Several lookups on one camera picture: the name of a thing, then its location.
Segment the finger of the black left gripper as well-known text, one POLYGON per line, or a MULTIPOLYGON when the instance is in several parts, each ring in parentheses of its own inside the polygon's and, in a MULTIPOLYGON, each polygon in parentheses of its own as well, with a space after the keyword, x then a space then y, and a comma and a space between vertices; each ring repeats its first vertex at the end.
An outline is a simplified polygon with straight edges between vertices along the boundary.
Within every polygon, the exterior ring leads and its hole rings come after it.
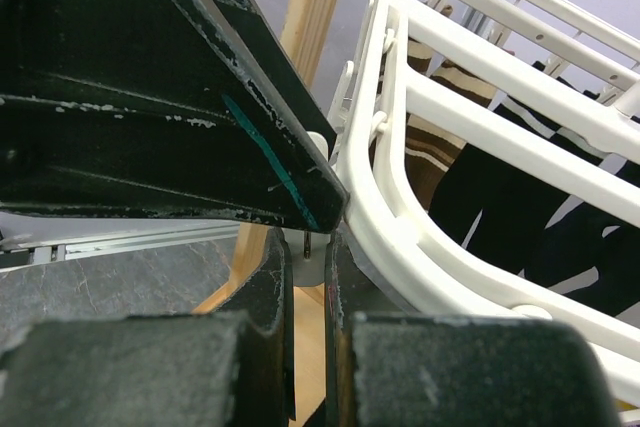
POLYGON ((1 208, 333 231, 334 129, 254 0, 1 0, 1 208))

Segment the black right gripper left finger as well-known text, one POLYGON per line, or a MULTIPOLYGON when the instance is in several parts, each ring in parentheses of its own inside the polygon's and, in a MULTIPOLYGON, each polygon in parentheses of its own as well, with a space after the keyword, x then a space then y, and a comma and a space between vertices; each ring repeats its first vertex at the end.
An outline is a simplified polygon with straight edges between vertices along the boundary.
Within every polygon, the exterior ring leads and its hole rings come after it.
POLYGON ((1 355, 5 426, 284 426, 295 414, 292 259, 207 314, 46 321, 1 355))

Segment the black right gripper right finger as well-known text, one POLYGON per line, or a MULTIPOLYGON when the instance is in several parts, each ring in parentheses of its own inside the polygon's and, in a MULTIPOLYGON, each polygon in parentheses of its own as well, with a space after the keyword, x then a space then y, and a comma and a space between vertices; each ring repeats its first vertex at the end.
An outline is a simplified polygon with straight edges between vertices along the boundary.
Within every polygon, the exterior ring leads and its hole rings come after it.
POLYGON ((329 426, 616 426, 573 328, 403 312, 335 235, 325 261, 329 426))

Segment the white plastic clip hanger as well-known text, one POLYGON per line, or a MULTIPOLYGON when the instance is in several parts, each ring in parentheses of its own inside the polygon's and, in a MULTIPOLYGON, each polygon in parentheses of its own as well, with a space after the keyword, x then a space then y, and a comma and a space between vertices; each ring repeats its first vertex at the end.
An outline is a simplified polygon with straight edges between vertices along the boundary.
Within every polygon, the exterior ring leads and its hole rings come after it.
POLYGON ((629 223, 637 187, 413 71, 418 40, 574 131, 595 148, 639 157, 631 104, 638 77, 504 0, 464 0, 500 24, 623 90, 612 107, 572 91, 418 0, 369 0, 355 58, 345 65, 329 111, 342 130, 336 171, 350 193, 345 219, 381 275, 425 314, 541 315, 572 325, 590 343, 613 395, 639 401, 639 331, 474 257, 439 229, 411 191, 404 123, 415 113, 500 160, 629 223))

